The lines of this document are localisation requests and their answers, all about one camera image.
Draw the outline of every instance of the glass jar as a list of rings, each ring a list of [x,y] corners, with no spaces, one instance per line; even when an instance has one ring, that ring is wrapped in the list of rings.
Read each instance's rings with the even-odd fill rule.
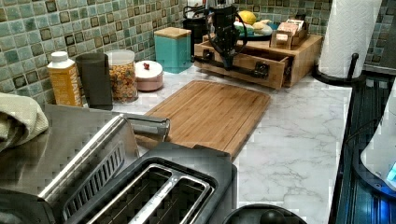
[[[106,53],[110,66],[110,81],[113,99],[130,103],[137,99],[137,83],[134,73],[134,52],[115,49]]]

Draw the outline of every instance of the toaster slot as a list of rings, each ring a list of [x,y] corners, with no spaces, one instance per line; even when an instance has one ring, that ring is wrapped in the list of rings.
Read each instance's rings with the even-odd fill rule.
[[[93,223],[128,223],[160,190],[172,173],[159,167],[150,166],[127,186]]]
[[[204,185],[180,179],[145,223],[185,223],[199,209],[195,204],[201,201],[204,192]]]

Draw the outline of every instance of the wooden lid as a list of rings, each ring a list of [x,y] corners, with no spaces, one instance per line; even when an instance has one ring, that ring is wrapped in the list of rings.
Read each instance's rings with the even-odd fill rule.
[[[184,36],[191,34],[191,30],[180,29],[176,27],[168,27],[159,31],[154,32],[155,35],[160,35],[163,37],[169,37],[172,39],[179,39]]]

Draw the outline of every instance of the lemon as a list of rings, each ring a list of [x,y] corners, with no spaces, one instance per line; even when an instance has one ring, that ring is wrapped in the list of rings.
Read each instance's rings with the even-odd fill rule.
[[[244,11],[238,12],[238,14],[242,18],[244,23],[253,25],[253,23],[256,22],[256,16],[251,11],[244,10]]]

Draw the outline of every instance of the white countertop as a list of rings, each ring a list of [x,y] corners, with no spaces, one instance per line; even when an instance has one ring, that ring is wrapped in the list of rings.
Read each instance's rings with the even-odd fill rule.
[[[271,103],[234,161],[238,207],[270,203],[308,224],[328,223],[352,89],[306,76],[292,88],[277,91],[207,74],[194,66],[180,74],[165,73],[162,89],[139,92],[136,101],[114,105],[113,110],[145,114],[195,79],[268,93]]]

